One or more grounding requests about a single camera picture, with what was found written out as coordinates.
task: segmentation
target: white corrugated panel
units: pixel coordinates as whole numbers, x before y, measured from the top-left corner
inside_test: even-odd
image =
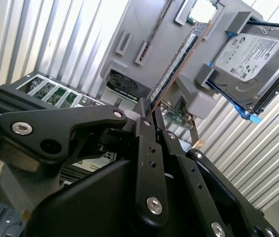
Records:
[[[279,0],[244,0],[265,20],[279,23]],[[217,96],[209,117],[198,120],[201,150],[257,208],[279,199],[279,94],[260,124],[243,120],[225,98]]]
[[[0,1],[0,85],[38,70],[89,93],[128,1]]]

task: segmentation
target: circuit board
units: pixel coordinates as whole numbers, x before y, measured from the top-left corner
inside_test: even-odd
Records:
[[[160,108],[161,108],[163,118],[166,121],[181,126],[184,129],[188,129],[188,130],[195,127],[194,118],[192,115],[188,114],[185,111],[184,105],[176,108],[167,104],[164,101],[161,101]]]
[[[199,42],[206,35],[209,27],[209,23],[195,23],[194,26],[191,28],[190,32],[181,43],[170,64],[166,68],[164,74],[158,81],[156,87],[148,95],[148,99],[151,101],[152,109],[154,109],[155,106],[160,102],[163,94],[177,78],[180,71],[183,69],[185,62],[192,55],[193,49],[197,47]]]

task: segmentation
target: silver bolt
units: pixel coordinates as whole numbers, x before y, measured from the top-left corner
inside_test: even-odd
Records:
[[[199,153],[199,152],[195,152],[195,155],[197,156],[197,158],[199,158],[199,159],[201,159],[203,156],[202,156],[202,154],[201,153]]]
[[[250,113],[253,112],[254,107],[252,105],[247,106],[247,109]]]
[[[16,122],[12,125],[12,131],[19,135],[29,135],[32,133],[33,128],[28,123]]]
[[[217,237],[225,237],[223,228],[217,222],[212,222],[210,226]]]
[[[162,213],[162,205],[155,197],[150,197],[146,201],[148,209],[155,215],[160,215]]]
[[[169,132],[168,134],[171,137],[171,139],[175,139],[175,135],[172,132]]]
[[[275,234],[273,234],[273,232],[269,228],[266,228],[266,232],[270,237],[276,237]]]
[[[147,125],[147,126],[150,126],[150,123],[146,120],[144,120],[144,124]]]
[[[114,115],[118,118],[121,118],[122,117],[122,114],[118,111],[114,111]]]

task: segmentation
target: hard drive label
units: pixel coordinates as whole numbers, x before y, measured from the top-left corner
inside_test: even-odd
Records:
[[[279,39],[241,33],[229,40],[214,63],[237,79],[253,79],[279,49]]]

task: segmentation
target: hard drive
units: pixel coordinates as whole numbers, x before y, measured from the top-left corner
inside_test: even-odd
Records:
[[[259,114],[279,92],[279,27],[246,25],[211,65],[209,84],[234,104]]]

